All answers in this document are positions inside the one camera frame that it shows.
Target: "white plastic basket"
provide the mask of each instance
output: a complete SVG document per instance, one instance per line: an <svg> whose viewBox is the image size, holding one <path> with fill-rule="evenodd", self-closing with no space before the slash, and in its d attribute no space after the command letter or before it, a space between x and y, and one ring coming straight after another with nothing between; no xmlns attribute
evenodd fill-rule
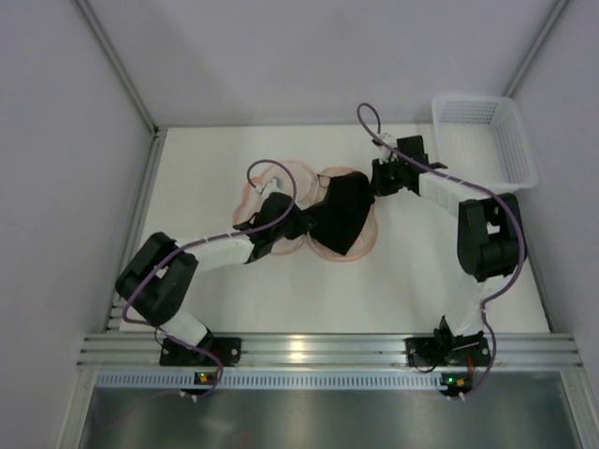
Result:
<svg viewBox="0 0 599 449"><path fill-rule="evenodd" d="M538 174L518 106L510 98L447 95L432 100L439 160L494 191L534 187Z"/></svg>

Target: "cable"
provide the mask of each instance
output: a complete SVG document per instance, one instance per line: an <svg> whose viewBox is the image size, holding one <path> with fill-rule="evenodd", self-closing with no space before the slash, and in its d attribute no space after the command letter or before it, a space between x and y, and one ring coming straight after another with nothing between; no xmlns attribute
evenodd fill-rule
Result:
<svg viewBox="0 0 599 449"><path fill-rule="evenodd" d="M374 117L376 117L376 134L381 134L381 116L378 115L378 110L376 110L376 108L373 105L371 105L370 103L360 103L358 105L358 120L362 126L365 126L365 125L363 123L362 114L359 111L361 108L368 108L371 110L371 112L374 114Z"/></svg>
<svg viewBox="0 0 599 449"><path fill-rule="evenodd" d="M131 308L131 306L133 305L133 303L135 302L135 300L138 298L139 294L143 291L143 289L146 287L146 285L150 282L150 280L156 275L156 273L158 271L160 271L163 267L165 267L168 262L170 262L174 257L176 257L178 254L190 249L190 248L194 248L196 246L199 245L203 245L205 243L210 243L212 241L217 241L217 240L221 240L221 239L231 239L231 238L236 238L239 236L249 236L252 234L256 234L258 232L262 232L266 229L269 229L271 227L274 227L276 225L278 225L282 220L285 219L285 217L293 210L294 206L295 206L295 202L296 202L296 198L298 195L298 186L296 184L296 180L293 177L293 175L291 174L291 172L289 171L289 169L287 167L285 167L283 164L281 164L278 161L272 160L272 159L260 159L258 161L253 162L247 169L246 172L246 176L248 179L248 182L250 182L250 184L254 187L256 187L254 185L254 183L251 181L251 173L252 173L252 169L255 166L258 166L260 164L274 164L276 166L278 166L279 168L281 168L289 177L289 179L291 180L291 185L293 187L293 193L291 196L291 201L289 202L289 206L287 207L287 209L285 210L285 212L283 212L283 214L281 214L280 217L276 218L275 220L271 221L270 223L267 224L263 224L262 226L256 227L254 229L248 229L245 231L235 231L232 233L225 233L225 234L218 234L215 236L211 236L211 237L207 237L205 239L199 239L199 240L195 240L192 241L190 243L187 243L183 246L181 246L180 248L177 248L176 250L174 250L173 252L171 252L169 255L167 255L164 259L162 259L160 261L160 263L158 263L158 265L156 265L152 271L150 271L150 273L148 273L148 275L144 278L143 281L141 281L138 285L138 287L135 289L135 291L133 292L133 294L131 295L131 297L129 297L129 299L127 300L126 304L123 307L123 314L122 314L122 318L123 321L125 321L126 323L130 323L130 324L136 324L136 325L144 325L144 326L149 326L148 323L146 323L145 321L141 321L141 320L133 320L131 318L129 318L127 316L127 312L129 311L129 309ZM215 357L211 352L206 351L204 349L198 348L196 346L193 346L183 340L178 339L177 337L174 337L172 335L169 335L164 329L159 329L162 332L164 332L165 334L168 335L168 337L173 340L174 342L180 344L181 346L190 349L192 351L195 351L196 353L200 354L200 355L204 355L207 356L210 360L212 360L217 367L217 375L216 375L216 381L212 384L211 388L209 390L207 390L205 393L203 393L202 395L198 396L197 398L206 398L207 396L211 395L213 393L213 391L216 389L216 386L221 382L222 377L223 377L223 371L224 371L224 367L223 364L221 363L221 361Z"/></svg>
<svg viewBox="0 0 599 449"><path fill-rule="evenodd" d="M482 318L483 326L489 331L490 339L491 339L491 343L492 343L492 349L491 349L490 361L489 361L489 364L487 365L487 367L485 368L485 371L481 374L480 378L478 379L478 382L465 395L465 396L469 396L469 395L473 394L474 391L476 391L480 387L480 385L485 381L485 379L487 379L487 376L489 376L489 373L493 366L493 363L495 362L495 356L497 355L497 338L495 336L495 332L493 331L492 327L489 324L489 320L487 319L486 307L487 307L487 304L489 304L493 299L500 297L505 292L507 292L510 288L512 288L512 286L518 280L518 277L519 277L520 273L522 272L522 268L524 267L524 258L526 256L526 247L524 244L524 234L522 232L522 229L520 228L520 225L519 225L518 219L516 218L516 215L514 215L514 212L512 212L512 210L507 207L505 202L497 194L495 194L493 191L491 191L490 189L488 189L487 187L484 187L482 185L476 184L474 182L465 181L456 176L448 175L446 173L442 173L440 171L437 171L430 167L427 167L426 165L419 163L417 160L415 160L409 156L406 156L405 154L400 152L398 149L391 147L389 144L387 144L384 140L382 140L378 136L378 134L380 134L380 132L378 134L374 133L373 130L364 122L364 119L362 117L362 112L361 112L361 110L363 108L367 108L367 109L373 111L377 117L378 117L378 112L376 112L376 109L374 108L374 106L372 106L368 103L360 103L358 105L358 108L356 109L356 114L358 116L359 124L362 125L362 127L371 136L371 138L373 138L373 140L375 142L378 142L381 146L383 146L387 150L393 152L398 157L403 159L405 162L413 165L414 167L420 168L421 170L429 172L435 176L446 179L448 181L452 181L452 182L455 182L458 184L465 185L466 187L470 187L471 189L474 189L478 192L482 192L483 194L490 196L505 211L505 215L507 216L507 218L509 219L511 224L514 226L514 229L516 230L516 237L518 240L518 265L516 266L516 269L514 270L514 274L512 275L511 279L504 285L504 287L502 287L501 289L499 289L497 292L493 293L492 295L484 298L480 302L480 315Z"/></svg>
<svg viewBox="0 0 599 449"><path fill-rule="evenodd" d="M160 341L158 341L158 327L155 327L153 330L153 339L156 343L158 343L158 346L160 346L161 348L164 348L162 343Z"/></svg>

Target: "white table surface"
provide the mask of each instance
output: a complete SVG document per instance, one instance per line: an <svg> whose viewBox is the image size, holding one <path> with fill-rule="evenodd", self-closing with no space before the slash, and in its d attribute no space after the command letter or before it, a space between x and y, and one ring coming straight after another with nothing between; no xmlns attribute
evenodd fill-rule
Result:
<svg viewBox="0 0 599 449"><path fill-rule="evenodd" d="M431 125L384 131L421 134L437 159ZM176 239L230 228L245 170L256 159L300 160L315 171L354 167L370 177L377 155L357 125L171 128L142 241L156 231ZM183 307L222 332L431 332L455 300L457 221L404 191L377 199L375 213L378 240L357 262L325 261L304 244L290 255L196 276ZM548 332L528 262L516 285L489 306L489 320L497 332ZM147 327L122 323L121 330Z"/></svg>

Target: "white wall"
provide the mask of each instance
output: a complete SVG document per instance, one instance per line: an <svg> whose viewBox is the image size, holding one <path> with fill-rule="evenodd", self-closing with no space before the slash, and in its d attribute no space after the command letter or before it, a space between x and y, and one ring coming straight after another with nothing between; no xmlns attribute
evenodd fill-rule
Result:
<svg viewBox="0 0 599 449"><path fill-rule="evenodd" d="M431 118L500 94L553 0L92 0L158 123Z"/></svg>
<svg viewBox="0 0 599 449"><path fill-rule="evenodd" d="M51 446L149 137L66 0L0 2L0 447Z"/></svg>
<svg viewBox="0 0 599 449"><path fill-rule="evenodd" d="M541 181L522 196L555 325L599 395L599 2L576 0L517 100Z"/></svg>

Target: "black fabric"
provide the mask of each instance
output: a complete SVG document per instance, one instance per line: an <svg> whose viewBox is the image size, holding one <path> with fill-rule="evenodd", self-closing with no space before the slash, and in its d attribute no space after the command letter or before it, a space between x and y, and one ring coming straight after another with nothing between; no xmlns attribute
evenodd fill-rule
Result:
<svg viewBox="0 0 599 449"><path fill-rule="evenodd" d="M305 213L316 222L310 236L346 255L362 232L374 202L368 177L358 171L330 178L325 198Z"/></svg>

